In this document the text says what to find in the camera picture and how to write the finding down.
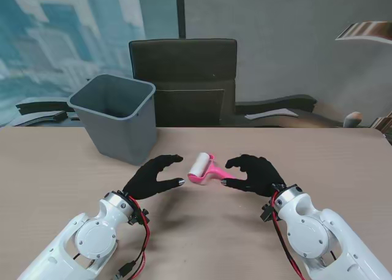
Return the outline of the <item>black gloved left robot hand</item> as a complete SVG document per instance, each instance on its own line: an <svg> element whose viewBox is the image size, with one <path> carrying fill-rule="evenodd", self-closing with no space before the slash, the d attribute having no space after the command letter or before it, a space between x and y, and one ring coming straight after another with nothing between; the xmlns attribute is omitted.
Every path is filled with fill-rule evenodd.
<svg viewBox="0 0 392 280"><path fill-rule="evenodd" d="M166 167L183 161L183 157L177 154L160 155L150 159L142 165L136 174L128 181L122 189L125 196L131 196L135 200L142 200L156 194L182 186L183 178L158 181L157 176Z"/></svg>

